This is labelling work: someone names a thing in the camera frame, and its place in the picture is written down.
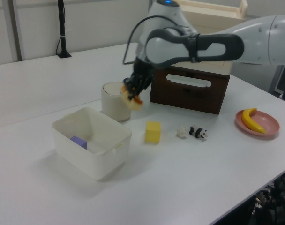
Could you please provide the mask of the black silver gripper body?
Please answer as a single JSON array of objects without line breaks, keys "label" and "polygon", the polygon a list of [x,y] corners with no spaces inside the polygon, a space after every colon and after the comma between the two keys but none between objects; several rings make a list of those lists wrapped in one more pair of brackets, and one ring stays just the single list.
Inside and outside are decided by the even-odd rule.
[{"label": "black silver gripper body", "polygon": [[142,92],[147,89],[153,80],[154,67],[136,57],[133,72],[130,77],[130,91]]}]

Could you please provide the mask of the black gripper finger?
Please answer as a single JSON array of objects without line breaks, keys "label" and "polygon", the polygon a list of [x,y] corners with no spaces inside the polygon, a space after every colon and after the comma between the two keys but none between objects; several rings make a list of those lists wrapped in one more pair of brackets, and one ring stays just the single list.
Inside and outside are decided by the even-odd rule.
[{"label": "black gripper finger", "polygon": [[136,81],[135,76],[132,75],[127,77],[123,80],[124,83],[124,92],[128,94],[135,94],[136,93]]},{"label": "black gripper finger", "polygon": [[139,96],[139,94],[144,90],[145,84],[143,82],[137,82],[136,83],[136,93],[135,94],[129,94],[128,99],[132,100],[135,96]]}]

